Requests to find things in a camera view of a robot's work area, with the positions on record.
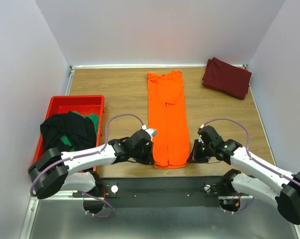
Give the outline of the orange t shirt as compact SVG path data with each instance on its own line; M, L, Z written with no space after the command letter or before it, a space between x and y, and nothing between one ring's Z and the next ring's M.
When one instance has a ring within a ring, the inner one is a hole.
M180 71L160 75L147 73L149 127L153 138L154 166L176 169L187 165L190 139L186 117L184 84Z

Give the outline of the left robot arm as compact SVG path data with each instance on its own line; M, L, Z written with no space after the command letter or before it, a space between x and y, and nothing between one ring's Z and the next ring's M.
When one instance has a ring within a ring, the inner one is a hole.
M49 198L61 191L67 177L89 168L126 162L131 158L142 163L151 155L155 135L155 129L147 128L90 149L61 152L56 147L51 148L28 169L32 181L30 194L38 199Z

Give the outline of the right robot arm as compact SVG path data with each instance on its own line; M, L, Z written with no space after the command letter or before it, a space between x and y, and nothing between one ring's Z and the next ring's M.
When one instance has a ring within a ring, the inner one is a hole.
M280 169L235 140L224 141L210 125L202 125L198 136L188 162L208 163L214 157L233 166L215 186L205 184L206 193L250 195L272 205L288 222L300 225L300 172Z

